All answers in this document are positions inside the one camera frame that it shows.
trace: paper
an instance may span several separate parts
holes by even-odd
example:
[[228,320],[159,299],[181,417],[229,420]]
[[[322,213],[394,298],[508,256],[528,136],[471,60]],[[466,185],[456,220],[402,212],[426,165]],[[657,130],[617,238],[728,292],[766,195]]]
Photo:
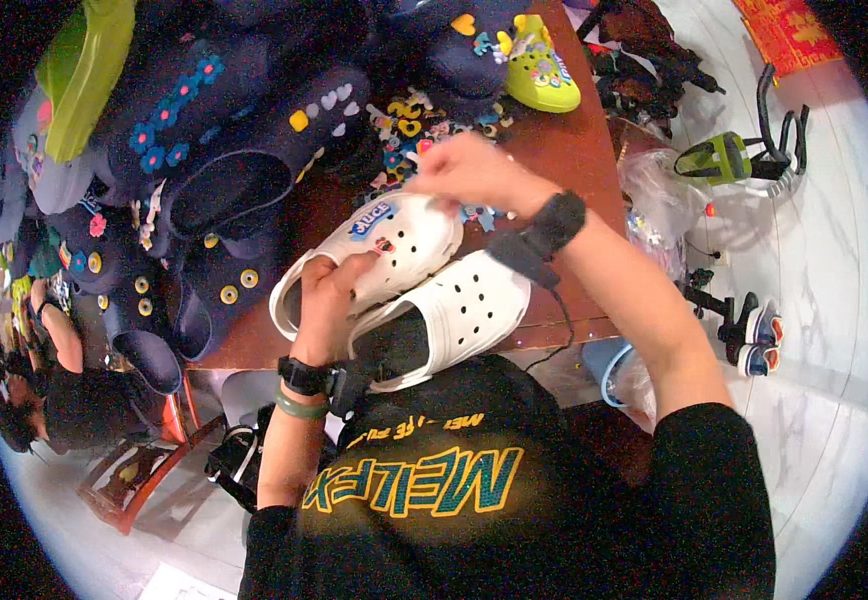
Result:
[[137,600],[237,600],[237,594],[162,562]]

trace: black hair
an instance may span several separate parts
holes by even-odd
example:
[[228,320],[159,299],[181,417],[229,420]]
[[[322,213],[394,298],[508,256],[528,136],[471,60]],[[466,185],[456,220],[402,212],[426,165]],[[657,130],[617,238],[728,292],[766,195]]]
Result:
[[30,417],[34,408],[30,404],[15,406],[0,402],[1,438],[14,452],[30,452],[31,444],[38,438]]
[[[5,382],[8,373],[24,378],[33,388],[34,373],[31,366],[25,364],[20,353],[11,352],[5,356],[0,352],[0,385]],[[38,438],[38,431],[30,422],[33,412],[34,408],[28,403],[21,406],[11,404],[0,390],[1,438],[14,452],[29,452],[32,442]]]

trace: hand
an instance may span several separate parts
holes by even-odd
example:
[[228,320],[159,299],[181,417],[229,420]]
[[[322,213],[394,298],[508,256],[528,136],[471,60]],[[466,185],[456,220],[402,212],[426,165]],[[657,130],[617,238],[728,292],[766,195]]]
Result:
[[442,210],[459,204],[487,205],[530,219],[564,189],[514,162],[476,133],[461,133],[435,144],[417,164],[406,191],[439,199]]
[[318,256],[300,272],[300,325],[291,356],[305,365],[333,362],[348,332],[347,317],[355,282],[378,261],[374,252],[352,254],[340,266]]
[[47,296],[47,279],[35,279],[31,284],[31,309],[37,314]]

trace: jade bangle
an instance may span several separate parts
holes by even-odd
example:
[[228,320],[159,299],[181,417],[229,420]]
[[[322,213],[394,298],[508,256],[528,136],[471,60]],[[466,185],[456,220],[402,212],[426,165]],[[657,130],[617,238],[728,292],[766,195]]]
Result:
[[324,402],[320,406],[310,406],[296,402],[287,397],[281,386],[278,385],[273,393],[273,401],[277,403],[277,408],[284,411],[287,415],[301,419],[304,421],[319,421],[328,414],[328,403]]

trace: wooden table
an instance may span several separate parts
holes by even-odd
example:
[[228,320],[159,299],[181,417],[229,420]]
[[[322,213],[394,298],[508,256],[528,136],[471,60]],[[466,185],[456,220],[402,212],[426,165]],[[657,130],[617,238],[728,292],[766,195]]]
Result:
[[[560,2],[536,0],[532,12],[541,15],[554,46],[581,89],[581,105],[567,114],[525,110],[512,126],[512,136],[503,148],[537,173],[574,190],[615,231],[624,233],[624,209],[620,196],[615,155],[608,134],[604,110],[581,44]],[[289,233],[297,260],[308,248],[315,248],[355,210],[352,198],[363,183],[343,186],[327,176],[306,177],[284,202],[284,223],[294,224]],[[516,228],[518,221],[496,221],[499,229]],[[484,248],[488,236],[477,222],[468,222],[458,257]],[[577,342],[618,335],[604,311],[587,297],[580,283],[558,259],[554,269],[562,277],[558,292],[567,306]],[[515,349],[554,348],[568,340],[568,328],[557,302],[535,286],[531,303],[520,326],[500,342],[500,352]],[[190,369],[276,369],[278,357],[287,354],[290,342],[274,327],[267,302],[261,302],[239,319],[221,348]]]

